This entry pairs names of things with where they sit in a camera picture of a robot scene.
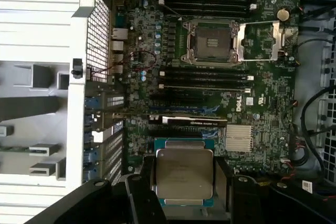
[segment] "motherboard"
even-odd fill
[[[299,2],[115,0],[115,28],[128,29],[111,69],[127,97],[123,172],[174,136],[213,139],[236,171],[286,172]]]

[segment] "white label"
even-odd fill
[[[261,106],[264,105],[264,98],[263,97],[259,97],[258,104],[261,105]]]
[[[237,106],[236,111],[237,112],[241,112],[242,101],[243,101],[242,96],[237,97],[237,104],[236,104],[236,106]]]
[[[253,106],[253,97],[246,98],[246,105]]]
[[[306,190],[307,192],[312,194],[313,193],[313,183],[303,180],[302,181],[302,189]]]

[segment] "sticker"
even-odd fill
[[[310,181],[303,180],[302,181],[302,189],[306,190],[307,192],[312,194],[313,193],[313,183],[310,182]]]
[[[246,106],[252,106],[252,105],[253,105],[253,97],[247,97]]]

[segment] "screw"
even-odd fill
[[[95,183],[95,186],[102,186],[104,184],[105,184],[105,182],[97,182],[97,183]]]
[[[280,188],[287,188],[287,185],[281,182],[277,183],[277,186]]]
[[[239,180],[240,182],[247,182],[247,181],[248,181],[248,179],[245,178],[245,177],[239,177],[238,180]]]

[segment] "metal grille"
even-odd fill
[[[88,18],[87,65],[92,70],[92,81],[107,82],[109,56],[110,10],[103,0],[96,0],[96,6]]]
[[[334,30],[336,31],[336,21],[334,22]],[[330,59],[326,60],[326,68],[330,69],[328,74],[329,76],[329,85],[336,84],[336,38],[333,38],[333,45],[331,48]],[[328,125],[336,124],[336,91],[333,90],[328,94],[328,106],[327,106],[327,117],[326,120]],[[324,151],[323,151],[323,159],[325,166],[325,174],[324,177],[330,182],[336,183],[336,131],[330,131],[326,134],[325,142],[324,142]]]

